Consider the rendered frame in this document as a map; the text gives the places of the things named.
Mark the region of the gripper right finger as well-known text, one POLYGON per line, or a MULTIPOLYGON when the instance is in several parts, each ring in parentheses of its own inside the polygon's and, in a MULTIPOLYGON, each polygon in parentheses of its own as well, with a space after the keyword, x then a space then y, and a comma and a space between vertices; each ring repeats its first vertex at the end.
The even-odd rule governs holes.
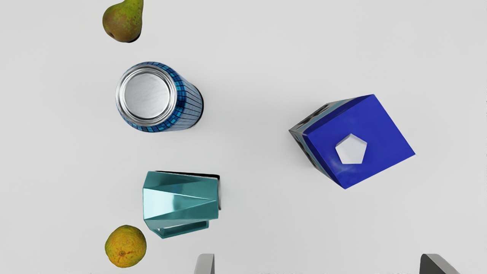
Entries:
POLYGON ((420 274, 460 274, 438 254, 423 254, 420 258, 420 274))

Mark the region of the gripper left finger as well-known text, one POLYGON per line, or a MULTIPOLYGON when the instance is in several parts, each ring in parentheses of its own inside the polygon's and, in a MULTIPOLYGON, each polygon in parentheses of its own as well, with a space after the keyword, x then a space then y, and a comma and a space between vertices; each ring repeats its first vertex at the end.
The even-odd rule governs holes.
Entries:
POLYGON ((213 253, 200 254, 196 261, 194 274, 215 274, 215 255, 213 253))

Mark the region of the teal faceted mug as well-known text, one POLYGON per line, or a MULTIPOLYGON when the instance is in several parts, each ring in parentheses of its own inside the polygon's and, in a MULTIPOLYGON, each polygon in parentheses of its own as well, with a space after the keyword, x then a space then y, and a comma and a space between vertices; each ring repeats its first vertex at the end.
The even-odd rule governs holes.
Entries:
POLYGON ((161 238, 206 229, 220 211, 220 176, 151 170, 143 186, 143 217, 161 238))

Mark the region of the orange fruit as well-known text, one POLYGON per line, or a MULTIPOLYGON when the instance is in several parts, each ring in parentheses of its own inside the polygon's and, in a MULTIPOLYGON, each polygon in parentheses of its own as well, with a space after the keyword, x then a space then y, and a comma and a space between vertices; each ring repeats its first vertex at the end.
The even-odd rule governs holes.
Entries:
POLYGON ((106 240, 105 253, 113 265, 128 268, 139 263, 145 256, 147 242, 140 229, 123 225, 115 229, 106 240))

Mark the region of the blue carton with white cap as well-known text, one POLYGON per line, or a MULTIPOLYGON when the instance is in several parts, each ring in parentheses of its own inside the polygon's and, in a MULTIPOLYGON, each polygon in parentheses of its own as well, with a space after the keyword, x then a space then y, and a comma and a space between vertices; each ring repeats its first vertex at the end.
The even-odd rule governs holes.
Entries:
POLYGON ((415 155, 375 95, 324 104, 289 132, 312 165, 344 189, 415 155))

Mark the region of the blue checkered can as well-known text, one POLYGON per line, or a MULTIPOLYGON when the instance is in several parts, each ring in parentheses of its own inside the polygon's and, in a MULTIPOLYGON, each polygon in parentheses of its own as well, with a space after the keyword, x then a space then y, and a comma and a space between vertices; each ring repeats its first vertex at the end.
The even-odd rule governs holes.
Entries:
POLYGON ((204 111, 202 94, 193 84, 171 67, 152 61, 123 73, 115 102, 125 122, 143 132, 191 128, 204 111))

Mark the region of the green pear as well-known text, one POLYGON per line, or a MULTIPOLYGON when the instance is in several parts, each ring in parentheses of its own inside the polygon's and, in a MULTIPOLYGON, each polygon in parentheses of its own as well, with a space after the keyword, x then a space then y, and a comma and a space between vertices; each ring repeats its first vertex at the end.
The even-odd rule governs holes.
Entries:
POLYGON ((119 42, 134 42, 142 31, 144 0, 124 0, 110 6, 103 14, 105 32, 119 42))

